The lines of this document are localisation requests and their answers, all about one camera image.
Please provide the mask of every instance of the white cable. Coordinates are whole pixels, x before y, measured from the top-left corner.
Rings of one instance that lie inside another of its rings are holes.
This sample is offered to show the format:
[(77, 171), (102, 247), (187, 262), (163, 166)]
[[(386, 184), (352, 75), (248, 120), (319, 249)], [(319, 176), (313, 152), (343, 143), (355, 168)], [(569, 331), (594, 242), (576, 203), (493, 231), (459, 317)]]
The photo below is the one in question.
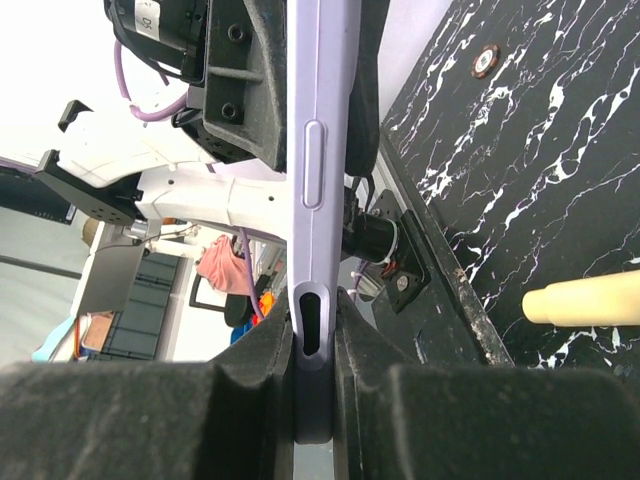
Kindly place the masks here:
[(384, 259), (382, 259), (381, 262), (378, 262), (378, 263), (371, 262), (371, 265), (384, 265), (384, 264), (391, 263), (391, 256), (394, 254), (394, 252), (396, 251), (396, 248), (398, 247), (398, 237), (399, 237), (398, 226), (396, 225), (396, 222), (394, 222), (393, 220), (387, 219), (387, 221), (391, 222), (391, 225), (393, 225), (393, 242), (391, 242), (391, 248), (389, 249), (387, 256)]

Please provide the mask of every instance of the orange object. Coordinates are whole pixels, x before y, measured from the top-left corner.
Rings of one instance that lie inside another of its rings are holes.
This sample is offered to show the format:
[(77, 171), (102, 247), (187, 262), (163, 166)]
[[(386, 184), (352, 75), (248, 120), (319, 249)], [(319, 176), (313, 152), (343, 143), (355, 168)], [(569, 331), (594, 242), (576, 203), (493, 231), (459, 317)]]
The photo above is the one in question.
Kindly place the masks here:
[[(100, 313), (92, 313), (91, 316), (99, 316), (105, 317), (109, 320), (109, 326), (111, 326), (111, 321), (113, 320), (113, 312), (100, 312)], [(73, 325), (73, 358), (76, 360), (82, 357), (82, 341), (80, 339), (80, 322), (82, 320), (82, 315), (76, 316), (74, 325)]]
[(112, 313), (98, 313), (91, 315), (91, 325), (84, 335), (81, 346), (95, 352), (102, 351), (102, 347), (109, 335), (109, 329), (113, 322)]
[[(271, 292), (265, 293), (260, 299), (260, 311), (262, 312), (262, 316), (266, 318), (269, 315), (269, 312), (273, 308), (276, 303), (276, 297)], [(251, 324), (253, 326), (260, 323), (260, 318), (254, 313), (251, 317)]]

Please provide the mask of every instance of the black cylinder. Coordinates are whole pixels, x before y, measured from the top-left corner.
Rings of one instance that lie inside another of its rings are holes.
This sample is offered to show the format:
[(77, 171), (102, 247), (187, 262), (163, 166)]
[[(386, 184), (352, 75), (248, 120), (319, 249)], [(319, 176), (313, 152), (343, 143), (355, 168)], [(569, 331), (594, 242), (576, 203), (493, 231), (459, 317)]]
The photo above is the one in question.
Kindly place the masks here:
[(395, 248), (395, 229), (391, 220), (359, 213), (343, 228), (342, 251), (372, 263), (382, 262)]
[[(136, 21), (140, 22), (138, 28), (144, 27), (145, 18), (136, 18), (135, 0), (118, 0), (118, 7), (121, 12), (122, 24), (127, 30), (137, 32)], [(163, 45), (175, 50), (185, 52), (189, 44), (189, 31), (196, 7), (195, 0), (153, 0), (157, 8), (162, 12), (159, 16), (159, 39)]]

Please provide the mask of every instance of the label sticker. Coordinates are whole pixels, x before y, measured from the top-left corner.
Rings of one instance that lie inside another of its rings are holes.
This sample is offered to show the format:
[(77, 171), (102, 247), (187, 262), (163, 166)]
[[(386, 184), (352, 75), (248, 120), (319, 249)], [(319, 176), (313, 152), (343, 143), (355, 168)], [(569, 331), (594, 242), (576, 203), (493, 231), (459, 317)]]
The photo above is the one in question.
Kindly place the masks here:
[(73, 205), (71, 205), (71, 206), (69, 207), (69, 210), (67, 211), (67, 216), (65, 217), (65, 220), (66, 220), (67, 222), (72, 221), (72, 220), (73, 220), (73, 217), (75, 216), (75, 214), (76, 214), (76, 207), (74, 207)]
[(160, 4), (153, 0), (136, 0), (136, 32), (160, 41)]
[(478, 57), (478, 60), (476, 60), (476, 72), (484, 72), (487, 68), (489, 68), (491, 60), (493, 60), (492, 50), (485, 50), (484, 52), (482, 52), (482, 55), (480, 55)]

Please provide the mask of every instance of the black bracket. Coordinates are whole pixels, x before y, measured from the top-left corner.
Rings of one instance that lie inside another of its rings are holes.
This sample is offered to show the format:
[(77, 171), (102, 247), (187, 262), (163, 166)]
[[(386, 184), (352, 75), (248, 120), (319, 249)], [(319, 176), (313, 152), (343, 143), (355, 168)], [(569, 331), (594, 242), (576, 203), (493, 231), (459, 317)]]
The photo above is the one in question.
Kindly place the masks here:
[(411, 211), (402, 212), (393, 192), (383, 191), (371, 210), (373, 215), (393, 221), (398, 243), (391, 263), (380, 274), (394, 313), (402, 311), (431, 281), (427, 266), (418, 255), (418, 242), (426, 243)]
[(254, 155), (233, 143), (211, 135), (202, 123), (202, 110), (185, 109), (171, 117), (171, 126), (182, 131), (209, 154), (222, 163), (244, 162)]
[[(92, 112), (78, 100), (72, 100), (58, 122), (65, 133), (82, 112)], [(141, 198), (138, 190), (140, 174), (129, 175), (104, 188), (95, 188), (58, 166), (60, 152), (48, 150), (38, 165), (34, 178), (74, 205), (91, 218), (113, 225), (129, 226), (138, 218), (135, 202)]]

